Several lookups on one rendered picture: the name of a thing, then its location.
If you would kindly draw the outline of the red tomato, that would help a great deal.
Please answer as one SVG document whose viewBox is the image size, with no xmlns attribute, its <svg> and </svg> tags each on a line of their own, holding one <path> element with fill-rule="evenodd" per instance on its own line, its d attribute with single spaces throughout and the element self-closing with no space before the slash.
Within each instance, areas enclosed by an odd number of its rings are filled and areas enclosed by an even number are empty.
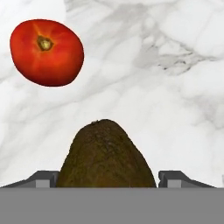
<svg viewBox="0 0 224 224">
<path fill-rule="evenodd" d="M 20 23 L 10 35 L 10 53 L 26 79 L 45 87 L 70 84 L 84 62 L 79 37 L 65 25 L 48 19 Z"/>
</svg>

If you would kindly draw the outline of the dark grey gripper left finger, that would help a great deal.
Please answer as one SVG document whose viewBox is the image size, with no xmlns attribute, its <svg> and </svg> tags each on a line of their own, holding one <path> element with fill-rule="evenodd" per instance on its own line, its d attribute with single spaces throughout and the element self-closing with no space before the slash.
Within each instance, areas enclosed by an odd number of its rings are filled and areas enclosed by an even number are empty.
<svg viewBox="0 0 224 224">
<path fill-rule="evenodd" d="M 36 171 L 29 178 L 4 185 L 3 188 L 54 188 L 59 171 Z"/>
</svg>

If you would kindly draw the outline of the dark green avocado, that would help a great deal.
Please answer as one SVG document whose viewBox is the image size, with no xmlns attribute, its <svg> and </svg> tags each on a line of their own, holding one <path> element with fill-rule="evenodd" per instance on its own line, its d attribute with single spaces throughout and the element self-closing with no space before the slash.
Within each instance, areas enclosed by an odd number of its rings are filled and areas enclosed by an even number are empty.
<svg viewBox="0 0 224 224">
<path fill-rule="evenodd" d="M 91 122 L 76 134 L 57 187 L 152 187 L 151 168 L 124 129 L 109 119 Z"/>
</svg>

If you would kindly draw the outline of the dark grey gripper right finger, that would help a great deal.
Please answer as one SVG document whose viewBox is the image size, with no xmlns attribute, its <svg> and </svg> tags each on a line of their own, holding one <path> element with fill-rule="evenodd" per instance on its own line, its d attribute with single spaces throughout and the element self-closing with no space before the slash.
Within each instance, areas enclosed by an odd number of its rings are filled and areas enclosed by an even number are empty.
<svg viewBox="0 0 224 224">
<path fill-rule="evenodd" d="M 212 188 L 211 185 L 188 178 L 182 171 L 159 171 L 160 188 Z"/>
</svg>

